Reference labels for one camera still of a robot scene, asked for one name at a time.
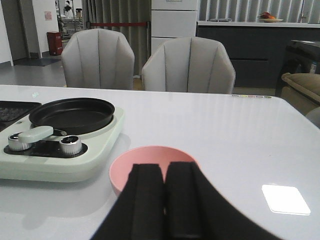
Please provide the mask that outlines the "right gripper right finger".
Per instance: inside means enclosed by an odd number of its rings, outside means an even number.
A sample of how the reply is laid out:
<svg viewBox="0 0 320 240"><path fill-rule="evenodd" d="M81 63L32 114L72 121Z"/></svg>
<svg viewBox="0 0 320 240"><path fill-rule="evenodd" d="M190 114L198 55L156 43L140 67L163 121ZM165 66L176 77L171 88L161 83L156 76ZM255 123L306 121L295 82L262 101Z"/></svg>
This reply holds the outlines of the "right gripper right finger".
<svg viewBox="0 0 320 240"><path fill-rule="evenodd" d="M171 162L165 178L171 240L276 240L231 205L194 162Z"/></svg>

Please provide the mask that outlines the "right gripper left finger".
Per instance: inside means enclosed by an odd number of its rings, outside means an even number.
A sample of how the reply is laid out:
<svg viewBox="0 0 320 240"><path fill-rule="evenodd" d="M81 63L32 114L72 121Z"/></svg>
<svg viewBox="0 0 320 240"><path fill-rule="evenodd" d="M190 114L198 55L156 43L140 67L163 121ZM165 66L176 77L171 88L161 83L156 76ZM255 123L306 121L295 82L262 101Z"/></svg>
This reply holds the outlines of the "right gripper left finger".
<svg viewBox="0 0 320 240"><path fill-rule="evenodd" d="M157 164L134 164L124 189L93 240L162 240L163 175Z"/></svg>

